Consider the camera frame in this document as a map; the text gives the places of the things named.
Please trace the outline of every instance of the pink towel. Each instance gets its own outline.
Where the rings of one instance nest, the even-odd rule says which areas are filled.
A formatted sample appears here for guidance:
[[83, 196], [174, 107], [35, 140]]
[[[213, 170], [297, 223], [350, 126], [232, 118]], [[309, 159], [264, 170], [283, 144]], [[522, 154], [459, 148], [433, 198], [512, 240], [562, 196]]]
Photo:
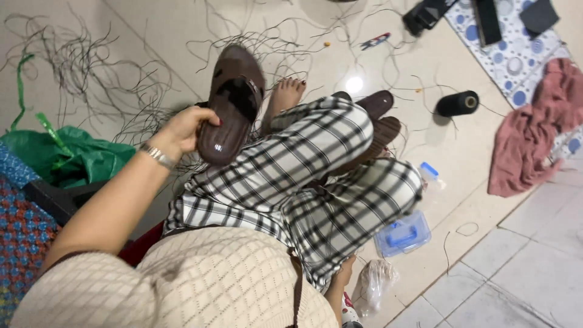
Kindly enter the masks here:
[[567, 58], [549, 61], [532, 104], [508, 114], [496, 133], [488, 193], [509, 197], [548, 180], [545, 165], [558, 132], [583, 124], [583, 74]]

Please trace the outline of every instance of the green plastic bag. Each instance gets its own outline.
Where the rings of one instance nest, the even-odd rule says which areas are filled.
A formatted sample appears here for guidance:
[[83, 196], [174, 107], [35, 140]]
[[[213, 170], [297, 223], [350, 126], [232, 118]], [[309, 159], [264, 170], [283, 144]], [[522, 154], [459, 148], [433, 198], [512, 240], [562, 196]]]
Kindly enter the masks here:
[[0, 141], [55, 187], [77, 187], [110, 179], [136, 152], [133, 146], [93, 139], [75, 127], [56, 131], [50, 125], [45, 128], [48, 133], [13, 130]]

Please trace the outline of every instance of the plaid pants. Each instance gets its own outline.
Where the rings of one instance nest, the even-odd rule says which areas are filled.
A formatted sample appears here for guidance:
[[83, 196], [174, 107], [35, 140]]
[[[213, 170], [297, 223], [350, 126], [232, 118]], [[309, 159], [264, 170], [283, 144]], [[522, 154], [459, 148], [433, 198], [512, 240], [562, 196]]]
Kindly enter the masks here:
[[221, 225], [254, 229], [293, 247], [304, 275], [321, 289], [382, 227], [421, 199], [409, 163], [371, 160], [317, 189], [308, 182], [363, 153], [373, 125], [360, 106], [325, 97], [276, 116], [272, 135], [247, 145], [236, 161], [193, 175], [170, 203], [164, 233]]

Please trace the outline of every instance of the hand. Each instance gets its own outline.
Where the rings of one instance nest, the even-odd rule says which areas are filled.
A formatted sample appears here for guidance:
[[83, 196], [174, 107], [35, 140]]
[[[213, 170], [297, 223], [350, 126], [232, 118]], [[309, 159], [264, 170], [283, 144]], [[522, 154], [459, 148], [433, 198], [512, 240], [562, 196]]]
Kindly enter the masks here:
[[211, 109], [192, 106], [171, 118], [148, 144], [178, 161], [184, 153], [196, 150], [198, 128], [204, 121], [216, 126], [223, 124]]
[[350, 256], [344, 263], [340, 270], [332, 277], [332, 283], [339, 284], [342, 287], [348, 285], [350, 277], [352, 276], [352, 264], [356, 260], [356, 255]]

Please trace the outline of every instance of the thread spool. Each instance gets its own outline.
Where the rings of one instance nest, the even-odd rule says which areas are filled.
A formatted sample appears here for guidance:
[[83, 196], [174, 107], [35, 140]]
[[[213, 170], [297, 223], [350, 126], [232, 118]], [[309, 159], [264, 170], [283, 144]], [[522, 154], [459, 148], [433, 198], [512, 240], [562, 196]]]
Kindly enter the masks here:
[[436, 111], [444, 117], [472, 114], [479, 103], [477, 93], [468, 90], [441, 98], [437, 103]]

